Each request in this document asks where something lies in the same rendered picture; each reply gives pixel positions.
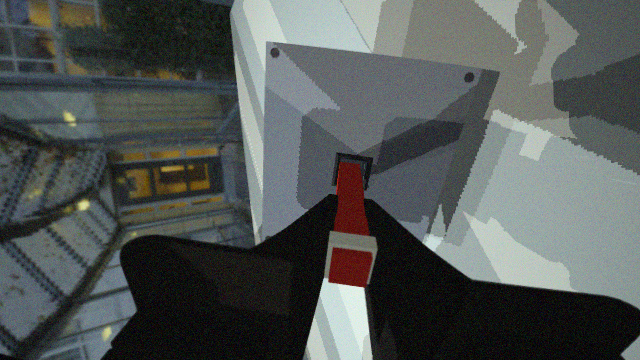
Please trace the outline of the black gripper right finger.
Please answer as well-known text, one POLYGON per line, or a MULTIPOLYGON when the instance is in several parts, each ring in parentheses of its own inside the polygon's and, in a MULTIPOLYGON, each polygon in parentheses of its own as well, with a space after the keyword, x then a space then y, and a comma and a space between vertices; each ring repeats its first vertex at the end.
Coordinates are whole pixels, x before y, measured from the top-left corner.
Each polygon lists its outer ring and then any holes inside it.
POLYGON ((640 336, 640 310, 605 295, 472 280, 364 198, 377 256, 365 304, 373 360, 455 360, 495 332, 613 346, 640 336))

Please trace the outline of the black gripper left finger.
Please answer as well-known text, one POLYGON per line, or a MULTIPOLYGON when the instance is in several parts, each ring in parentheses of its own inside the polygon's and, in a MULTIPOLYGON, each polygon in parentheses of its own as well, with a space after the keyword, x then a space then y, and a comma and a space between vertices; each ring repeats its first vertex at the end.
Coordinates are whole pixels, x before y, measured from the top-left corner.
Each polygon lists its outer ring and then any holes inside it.
POLYGON ((148 302, 258 322, 269 330, 269 360, 303 360, 337 210, 329 194, 251 249, 136 237, 120 263, 137 309, 148 302))

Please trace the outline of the dark red peg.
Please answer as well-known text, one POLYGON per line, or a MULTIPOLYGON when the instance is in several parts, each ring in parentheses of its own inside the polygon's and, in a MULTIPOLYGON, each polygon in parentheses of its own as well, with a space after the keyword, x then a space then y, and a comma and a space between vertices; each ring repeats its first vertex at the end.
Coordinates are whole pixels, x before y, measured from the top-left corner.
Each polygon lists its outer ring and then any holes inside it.
POLYGON ((369 234, 360 164, 339 163, 336 195, 338 210, 329 234, 324 278, 366 288, 378 247, 376 237, 369 234))

